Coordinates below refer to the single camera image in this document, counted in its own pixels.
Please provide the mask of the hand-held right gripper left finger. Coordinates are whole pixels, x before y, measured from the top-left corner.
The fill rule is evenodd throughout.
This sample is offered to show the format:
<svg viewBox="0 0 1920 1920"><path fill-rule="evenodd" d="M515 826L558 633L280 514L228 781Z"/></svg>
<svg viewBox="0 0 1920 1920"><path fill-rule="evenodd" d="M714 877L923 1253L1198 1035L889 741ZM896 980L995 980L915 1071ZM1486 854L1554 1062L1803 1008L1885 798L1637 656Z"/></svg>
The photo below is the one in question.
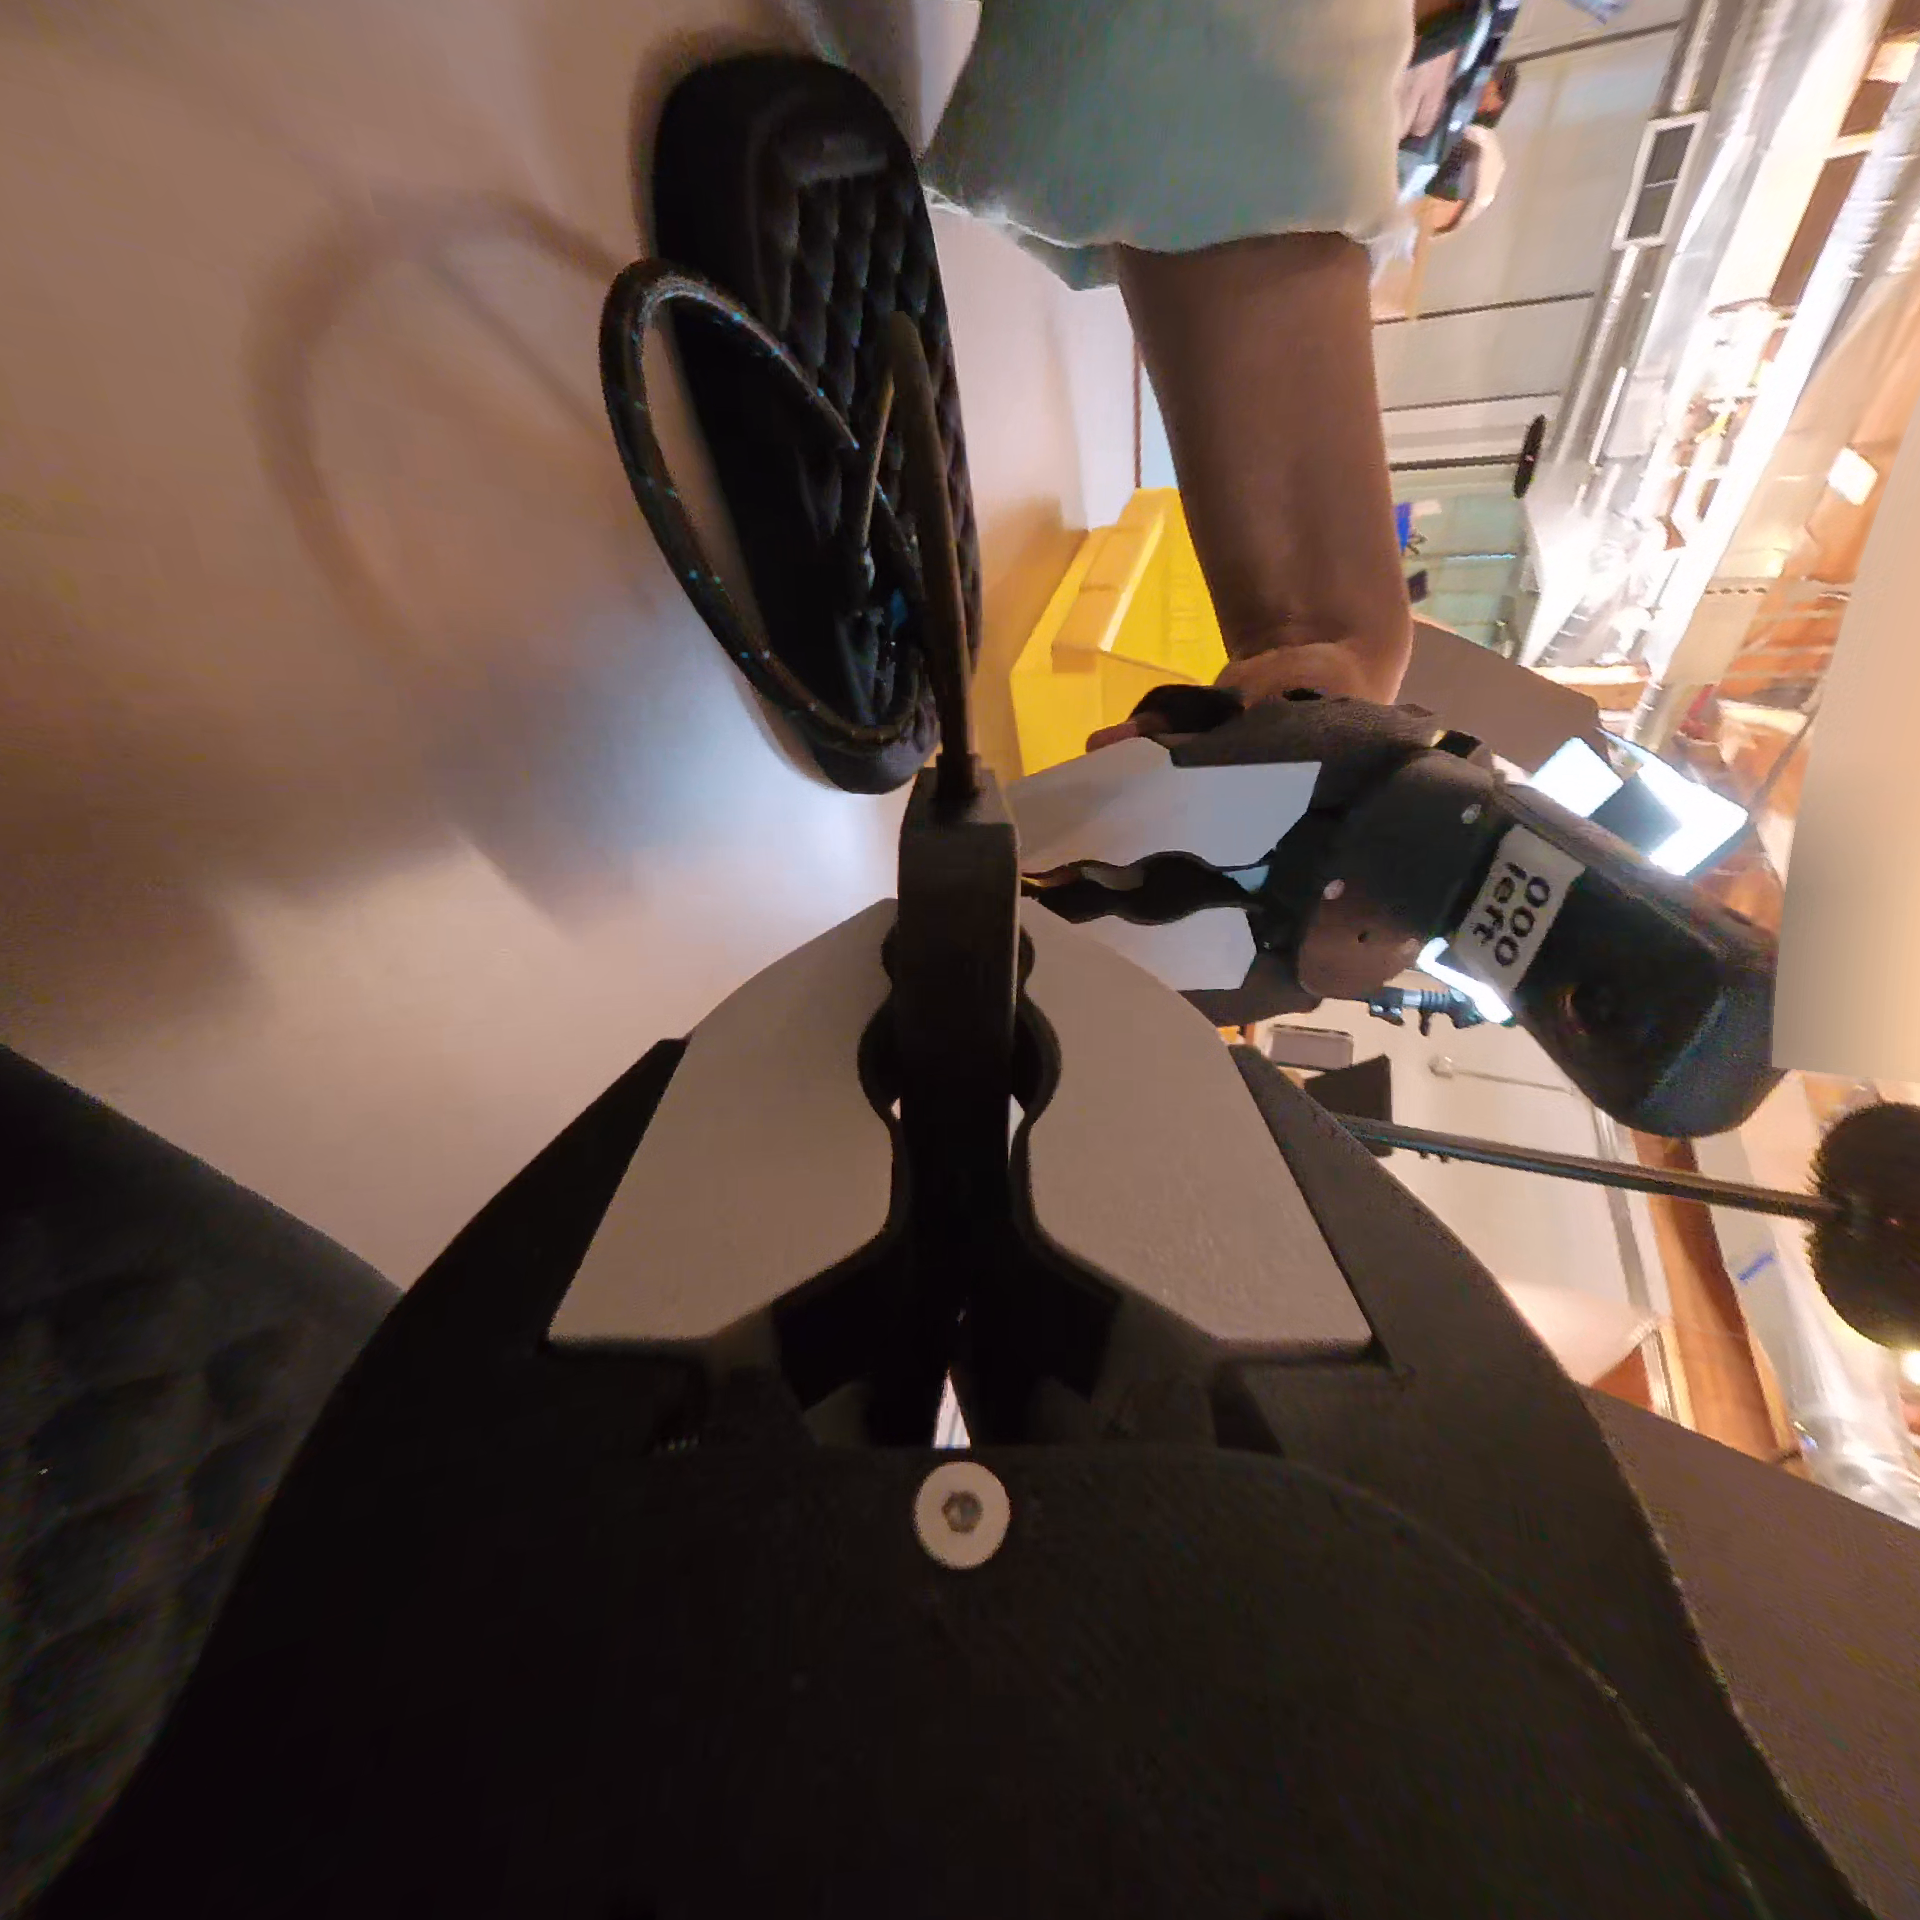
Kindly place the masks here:
<svg viewBox="0 0 1920 1920"><path fill-rule="evenodd" d="M882 1003L896 904L750 975L690 1033L551 1341L696 1345L876 1242L896 1137L857 1051Z"/></svg>

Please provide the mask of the braided hdmi cable green plug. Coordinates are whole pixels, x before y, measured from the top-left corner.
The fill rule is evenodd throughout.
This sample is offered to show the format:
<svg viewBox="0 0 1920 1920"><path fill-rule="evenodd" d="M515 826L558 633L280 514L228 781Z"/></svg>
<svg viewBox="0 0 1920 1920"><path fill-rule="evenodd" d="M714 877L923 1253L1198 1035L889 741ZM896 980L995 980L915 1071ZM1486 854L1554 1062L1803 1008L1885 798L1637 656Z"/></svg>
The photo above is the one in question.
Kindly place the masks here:
<svg viewBox="0 0 1920 1920"><path fill-rule="evenodd" d="M790 665L784 665L767 637L756 637L733 592L708 560L690 516L684 514L683 492L669 472L660 436L654 424L654 408L645 381L645 348L657 323L689 307L704 323L741 340L741 348L780 377L790 394L790 408L806 432L828 443L828 454L852 466L855 486L864 498L864 530L879 535L889 565L902 583L902 595L918 619L918 660L902 685L905 706L891 711L873 727L852 723L833 714ZM882 394L873 420L873 436L860 442L844 413L806 381L799 356L733 293L719 290L710 279L683 273L662 261L637 261L621 268L605 301L601 317L601 381L605 404L613 429L618 466L625 469L637 514L647 522L660 556L683 583L689 603L704 619L708 633L721 644L749 685L768 700L784 719L809 723L834 752L879 752L899 746L913 729L923 705L932 706L932 689L927 685L923 660L923 585L918 585L918 539L902 489L902 432L891 424L891 373L889 373L889 323L882 331Z"/></svg>

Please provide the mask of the silver air duct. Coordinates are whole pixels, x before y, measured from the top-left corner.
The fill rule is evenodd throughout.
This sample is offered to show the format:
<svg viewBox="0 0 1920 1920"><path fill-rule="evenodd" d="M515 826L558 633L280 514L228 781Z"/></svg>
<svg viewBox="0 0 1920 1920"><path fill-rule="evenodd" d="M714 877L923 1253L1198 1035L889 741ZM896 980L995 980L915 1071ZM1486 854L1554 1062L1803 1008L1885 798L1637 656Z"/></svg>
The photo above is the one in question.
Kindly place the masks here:
<svg viewBox="0 0 1920 1920"><path fill-rule="evenodd" d="M1674 660L1787 420L1776 288L1883 25L1885 2L1681 13L1526 494L1526 665Z"/></svg>

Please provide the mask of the black hdmi adapter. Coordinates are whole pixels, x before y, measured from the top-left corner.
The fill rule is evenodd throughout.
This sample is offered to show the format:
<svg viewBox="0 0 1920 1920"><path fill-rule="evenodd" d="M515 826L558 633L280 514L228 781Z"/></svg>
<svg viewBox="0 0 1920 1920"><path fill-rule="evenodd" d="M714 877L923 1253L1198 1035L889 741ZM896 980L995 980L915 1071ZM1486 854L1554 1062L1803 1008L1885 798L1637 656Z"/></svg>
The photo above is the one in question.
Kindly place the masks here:
<svg viewBox="0 0 1920 1920"><path fill-rule="evenodd" d="M1008 1217L1021 1017L1021 835L972 746L972 652L923 329L889 323L891 424L918 539L923 660L937 749L913 785L899 845L891 981L899 1124L913 1221L961 1253Z"/></svg>

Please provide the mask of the black quilted wrist rest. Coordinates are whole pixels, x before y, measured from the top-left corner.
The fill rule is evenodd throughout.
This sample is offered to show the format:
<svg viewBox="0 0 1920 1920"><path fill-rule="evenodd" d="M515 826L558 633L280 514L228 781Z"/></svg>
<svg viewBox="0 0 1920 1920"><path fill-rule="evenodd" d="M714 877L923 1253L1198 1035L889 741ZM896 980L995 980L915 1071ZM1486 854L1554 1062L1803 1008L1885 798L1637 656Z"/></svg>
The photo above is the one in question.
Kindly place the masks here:
<svg viewBox="0 0 1920 1920"><path fill-rule="evenodd" d="M818 775L864 798L937 741L923 685L918 530L882 423L889 323L913 318L943 454L971 653L983 560L937 242L910 145L842 67L750 54L660 109L654 242L741 309L669 323L755 612L726 640Z"/></svg>

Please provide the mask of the fuzzy boom microphone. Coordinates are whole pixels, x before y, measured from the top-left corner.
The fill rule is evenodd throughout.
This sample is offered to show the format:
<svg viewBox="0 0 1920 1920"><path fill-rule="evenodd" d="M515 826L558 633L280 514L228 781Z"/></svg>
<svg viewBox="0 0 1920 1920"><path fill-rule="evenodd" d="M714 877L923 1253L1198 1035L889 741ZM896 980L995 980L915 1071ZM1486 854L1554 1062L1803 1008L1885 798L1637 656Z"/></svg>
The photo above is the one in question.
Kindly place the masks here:
<svg viewBox="0 0 1920 1920"><path fill-rule="evenodd" d="M1811 1280L1861 1338L1889 1351L1917 1345L1917 1107L1876 1102L1841 1116L1818 1144L1802 1191L1719 1180L1702 1171L1577 1158L1528 1144L1465 1137L1373 1116L1339 1116L1360 1141L1442 1164L1501 1167L1557 1181L1660 1194L1719 1214L1795 1221L1809 1229Z"/></svg>

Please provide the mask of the person's left hand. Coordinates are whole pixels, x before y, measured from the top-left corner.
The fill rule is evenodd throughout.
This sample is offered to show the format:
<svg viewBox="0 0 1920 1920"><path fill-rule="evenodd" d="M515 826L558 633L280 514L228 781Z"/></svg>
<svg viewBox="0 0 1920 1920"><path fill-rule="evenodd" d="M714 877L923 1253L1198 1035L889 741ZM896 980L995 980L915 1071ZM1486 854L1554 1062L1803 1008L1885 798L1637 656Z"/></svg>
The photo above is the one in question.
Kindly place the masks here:
<svg viewBox="0 0 1920 1920"><path fill-rule="evenodd" d="M1415 628L1373 637L1281 640L1236 656L1210 685L1159 685L1139 706L1089 734L1097 754L1134 739L1174 746L1263 705L1368 700L1395 705L1415 656Z"/></svg>

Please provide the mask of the person's left forearm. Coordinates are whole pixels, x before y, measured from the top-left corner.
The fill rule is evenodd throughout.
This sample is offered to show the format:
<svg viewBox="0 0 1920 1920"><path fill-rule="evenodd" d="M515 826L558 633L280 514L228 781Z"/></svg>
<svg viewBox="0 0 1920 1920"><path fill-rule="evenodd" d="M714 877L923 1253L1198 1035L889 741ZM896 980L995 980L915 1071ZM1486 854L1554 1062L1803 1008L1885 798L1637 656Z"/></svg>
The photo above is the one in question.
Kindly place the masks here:
<svg viewBox="0 0 1920 1920"><path fill-rule="evenodd" d="M985 2L927 186L1118 288L1227 656L1415 628L1371 243L1415 2Z"/></svg>

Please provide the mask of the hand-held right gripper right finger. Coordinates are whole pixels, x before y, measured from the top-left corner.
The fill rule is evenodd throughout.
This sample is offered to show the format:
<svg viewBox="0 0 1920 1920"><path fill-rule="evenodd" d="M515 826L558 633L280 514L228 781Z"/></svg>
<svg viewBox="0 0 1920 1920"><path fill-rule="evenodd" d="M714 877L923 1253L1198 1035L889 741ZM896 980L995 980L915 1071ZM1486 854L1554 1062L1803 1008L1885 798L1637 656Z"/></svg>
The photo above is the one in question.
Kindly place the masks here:
<svg viewBox="0 0 1920 1920"><path fill-rule="evenodd" d="M1230 1351L1360 1356L1373 1329L1216 1028L1080 929L1026 937L1037 1231Z"/></svg>

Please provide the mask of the led light panel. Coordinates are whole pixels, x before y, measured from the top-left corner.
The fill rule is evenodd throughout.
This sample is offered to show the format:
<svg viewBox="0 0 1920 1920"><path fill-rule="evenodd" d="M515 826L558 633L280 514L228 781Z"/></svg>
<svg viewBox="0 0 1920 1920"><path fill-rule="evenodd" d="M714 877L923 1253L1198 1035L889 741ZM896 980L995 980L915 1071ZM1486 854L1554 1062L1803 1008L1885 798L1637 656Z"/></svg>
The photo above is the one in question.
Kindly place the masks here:
<svg viewBox="0 0 1920 1920"><path fill-rule="evenodd" d="M1746 822L1715 787L1612 734L1569 739L1537 774L1501 775L1486 813L1490 861L1415 965L1501 1026L1531 1021L1552 985L1585 980L1589 962L1549 961L1578 914L1660 929L1660 907Z"/></svg>

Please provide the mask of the yellow divided bin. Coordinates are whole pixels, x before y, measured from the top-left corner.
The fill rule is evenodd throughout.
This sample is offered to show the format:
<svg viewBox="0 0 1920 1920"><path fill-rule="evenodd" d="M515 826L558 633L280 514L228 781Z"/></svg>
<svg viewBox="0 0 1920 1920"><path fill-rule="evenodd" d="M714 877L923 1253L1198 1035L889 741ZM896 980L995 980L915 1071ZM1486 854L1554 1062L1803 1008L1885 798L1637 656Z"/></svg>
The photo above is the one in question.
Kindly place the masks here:
<svg viewBox="0 0 1920 1920"><path fill-rule="evenodd" d="M1049 598L1011 674L1021 774L1085 752L1159 685L1212 685L1227 644L1183 498L1134 492L1090 530Z"/></svg>

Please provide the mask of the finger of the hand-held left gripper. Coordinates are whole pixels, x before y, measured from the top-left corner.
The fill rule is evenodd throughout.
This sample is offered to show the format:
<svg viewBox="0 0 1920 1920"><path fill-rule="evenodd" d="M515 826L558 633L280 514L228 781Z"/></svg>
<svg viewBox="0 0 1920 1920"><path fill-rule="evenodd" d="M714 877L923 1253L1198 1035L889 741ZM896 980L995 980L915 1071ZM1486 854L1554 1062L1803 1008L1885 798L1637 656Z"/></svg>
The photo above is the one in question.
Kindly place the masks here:
<svg viewBox="0 0 1920 1920"><path fill-rule="evenodd" d="M1132 888L1089 888L1089 896L1049 896L1044 909L1080 937L1118 955L1153 981L1188 1001L1198 1014L1237 1014L1241 988L1256 961L1244 907L1201 902L1153 902Z"/></svg>
<svg viewBox="0 0 1920 1920"><path fill-rule="evenodd" d="M1075 870L1129 872L1184 856L1212 872L1263 870L1304 822L1317 761L1176 762L1158 741L1122 741L1011 785L1024 881Z"/></svg>

